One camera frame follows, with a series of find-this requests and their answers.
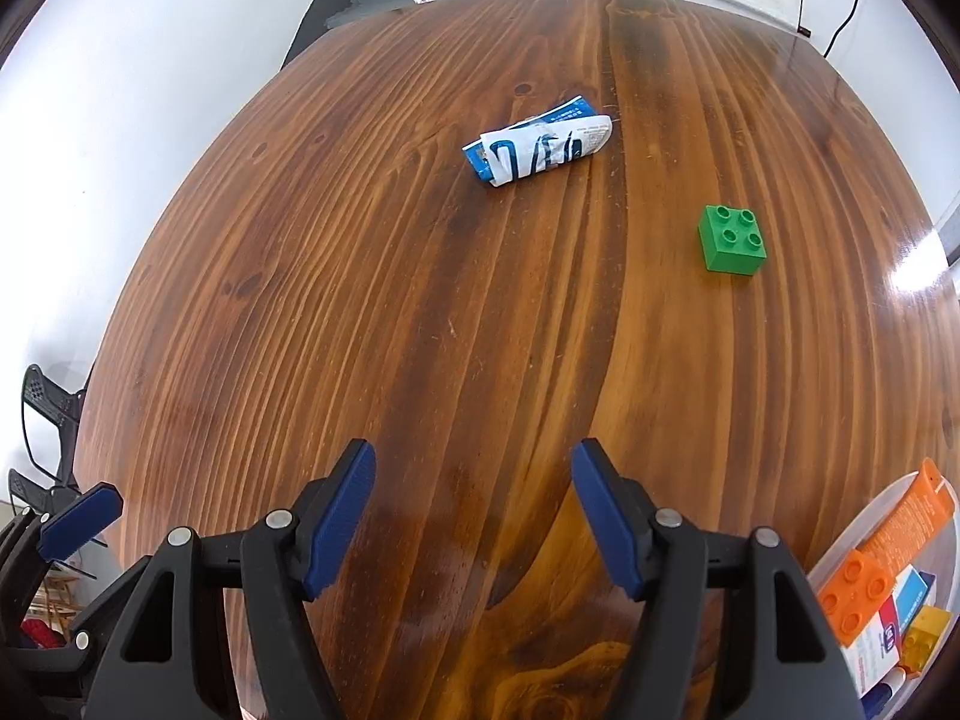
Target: blue marker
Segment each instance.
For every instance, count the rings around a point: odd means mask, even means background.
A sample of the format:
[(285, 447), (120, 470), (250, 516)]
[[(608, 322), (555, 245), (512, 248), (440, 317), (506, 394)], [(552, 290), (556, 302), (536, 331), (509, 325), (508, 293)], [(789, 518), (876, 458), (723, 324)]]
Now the blue marker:
[(894, 666), (890, 669), (886, 677), (870, 688), (864, 697), (860, 699), (860, 704), (863, 707), (863, 713), (867, 720), (872, 720), (877, 717), (883, 708), (887, 706), (887, 702), (904, 686), (905, 682), (906, 672), (904, 669), (901, 669), (899, 666)]

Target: toy block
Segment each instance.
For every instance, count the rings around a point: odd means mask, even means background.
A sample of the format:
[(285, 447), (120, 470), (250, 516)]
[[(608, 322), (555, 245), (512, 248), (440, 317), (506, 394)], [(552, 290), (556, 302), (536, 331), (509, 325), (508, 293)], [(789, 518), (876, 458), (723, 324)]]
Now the toy block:
[(894, 577), (873, 557), (851, 549), (817, 594), (837, 641), (853, 644), (894, 590)]
[(753, 274), (767, 258), (752, 211), (707, 205), (700, 218), (700, 243), (708, 271)]
[(919, 674), (925, 669), (933, 649), (950, 621), (950, 613), (936, 607), (923, 607), (914, 617), (904, 636), (901, 666)]

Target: red cloth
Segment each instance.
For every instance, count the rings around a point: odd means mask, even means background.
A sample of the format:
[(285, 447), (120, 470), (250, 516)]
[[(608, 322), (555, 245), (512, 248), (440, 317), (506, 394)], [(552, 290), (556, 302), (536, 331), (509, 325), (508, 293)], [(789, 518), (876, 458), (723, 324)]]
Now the red cloth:
[(20, 630), (44, 650), (53, 650), (66, 645), (63, 634), (58, 634), (43, 620), (30, 619), (20, 623)]

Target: plastic container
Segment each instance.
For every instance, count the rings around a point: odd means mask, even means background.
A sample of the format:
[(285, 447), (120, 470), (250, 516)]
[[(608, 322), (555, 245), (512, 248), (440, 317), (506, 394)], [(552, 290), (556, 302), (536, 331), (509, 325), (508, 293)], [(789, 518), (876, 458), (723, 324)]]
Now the plastic container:
[[(909, 473), (896, 482), (889, 485), (880, 495), (877, 495), (860, 514), (853, 519), (853, 522), (847, 526), (840, 538), (834, 541), (829, 550), (824, 553), (817, 565), (808, 574), (808, 581), (813, 587), (814, 592), (818, 592), (821, 587), (827, 584), (830, 575), (837, 569), (847, 552), (856, 547), (863, 539), (870, 536), (877, 526), (886, 517), (887, 514), (896, 506), (896, 503), (904, 497), (904, 493), (909, 489), (917, 471)], [(923, 552), (915, 557), (913, 566), (919, 571), (928, 571), (937, 577), (936, 597), (926, 599), (925, 603), (935, 607), (944, 608), (947, 611), (956, 613), (960, 610), (960, 604), (957, 598), (957, 589), (960, 586), (960, 501), (957, 500), (956, 491), (949, 482), (946, 483), (950, 496), (953, 498), (953, 519), (947, 523), (947, 526), (940, 531), (933, 541), (930, 541)], [(940, 637), (937, 648), (930, 658), (930, 664), (935, 661), (940, 654), (940, 649), (944, 642), (949, 638), (953, 631), (953, 625), (956, 617), (950, 620), (947, 630)], [(883, 712), (877, 715), (878, 720), (887, 720), (893, 717), (896, 711), (904, 705), (910, 698), (910, 694), (916, 689), (923, 676), (919, 679), (909, 680), (901, 690), (896, 693)]]

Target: orange tube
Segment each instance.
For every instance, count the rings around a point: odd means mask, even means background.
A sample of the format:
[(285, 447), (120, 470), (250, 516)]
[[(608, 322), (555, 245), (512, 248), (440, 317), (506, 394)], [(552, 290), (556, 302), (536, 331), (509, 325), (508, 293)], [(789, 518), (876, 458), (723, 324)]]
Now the orange tube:
[(893, 512), (859, 549), (896, 576), (953, 517), (953, 498), (929, 458)]

